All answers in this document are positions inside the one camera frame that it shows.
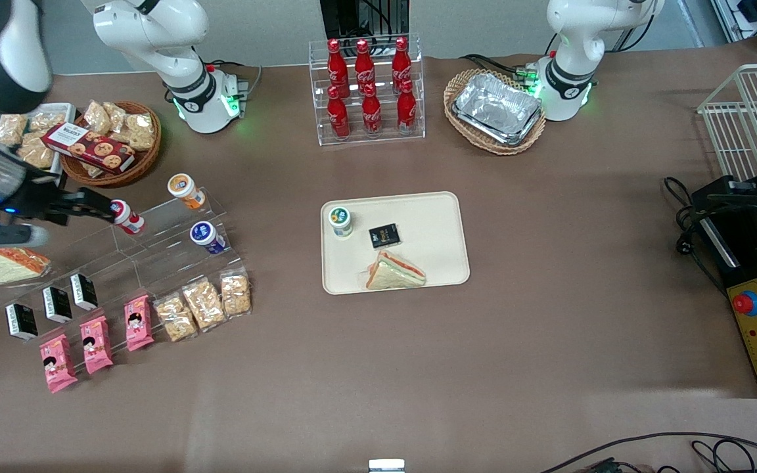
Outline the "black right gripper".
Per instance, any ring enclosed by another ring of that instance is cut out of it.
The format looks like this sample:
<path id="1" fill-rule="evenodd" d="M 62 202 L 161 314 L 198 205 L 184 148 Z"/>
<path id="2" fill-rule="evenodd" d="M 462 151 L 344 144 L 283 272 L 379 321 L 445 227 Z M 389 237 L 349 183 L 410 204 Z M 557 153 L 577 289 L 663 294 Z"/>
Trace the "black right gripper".
<path id="1" fill-rule="evenodd" d="M 93 189 L 81 187 L 66 192 L 52 174 L 27 174 L 13 194 L 0 203 L 0 212 L 14 218 L 47 221 L 60 227 L 67 225 L 67 215 L 114 224 L 116 216 L 111 202 Z M 62 203 L 67 206 L 65 214 L 61 211 Z"/>

